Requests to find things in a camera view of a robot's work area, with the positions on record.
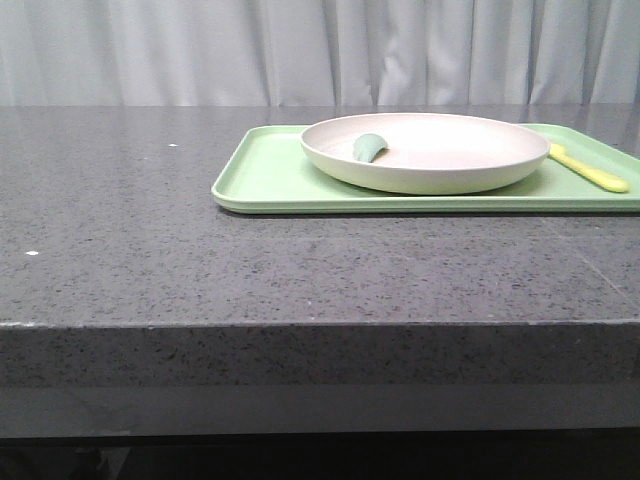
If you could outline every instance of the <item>green food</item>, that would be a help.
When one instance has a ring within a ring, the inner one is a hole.
[[[358,162],[371,163],[383,150],[388,148],[387,142],[380,135],[365,133],[353,144],[353,157]]]

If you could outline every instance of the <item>dark floor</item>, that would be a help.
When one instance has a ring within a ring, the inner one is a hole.
[[[640,479],[640,429],[0,442],[0,480]]]

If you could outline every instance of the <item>countertop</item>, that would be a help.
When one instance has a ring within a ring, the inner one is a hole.
[[[0,108],[0,438],[640,426],[640,215],[215,203],[248,129],[374,111],[640,157],[640,105]]]

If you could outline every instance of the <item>spoon handle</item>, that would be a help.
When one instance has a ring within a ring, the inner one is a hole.
[[[549,156],[605,190],[615,193],[625,193],[629,191],[629,183],[626,180],[612,173],[582,163],[562,151],[557,152],[552,149]]]

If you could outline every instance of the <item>tray rim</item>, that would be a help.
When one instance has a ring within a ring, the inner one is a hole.
[[[589,142],[595,142],[607,149],[614,150],[617,154],[625,156],[633,161],[638,158],[612,147],[596,138],[575,130],[565,125],[548,123],[518,123],[524,127],[550,127],[555,130],[565,130],[574,136],[582,137]],[[396,195],[366,197],[340,200],[296,200],[292,207],[292,200],[250,200],[237,199],[221,191],[228,181],[230,171],[238,161],[237,157],[248,146],[248,141],[257,136],[273,133],[278,129],[282,134],[301,134],[302,130],[309,127],[303,124],[286,125],[261,125],[250,128],[242,136],[235,147],[229,160],[220,171],[211,187],[216,202],[225,209],[243,214],[268,215],[268,214],[341,214],[341,213],[603,213],[603,212],[640,212],[640,195],[612,194],[612,198],[562,197],[544,198],[531,196],[490,196],[490,195]]]

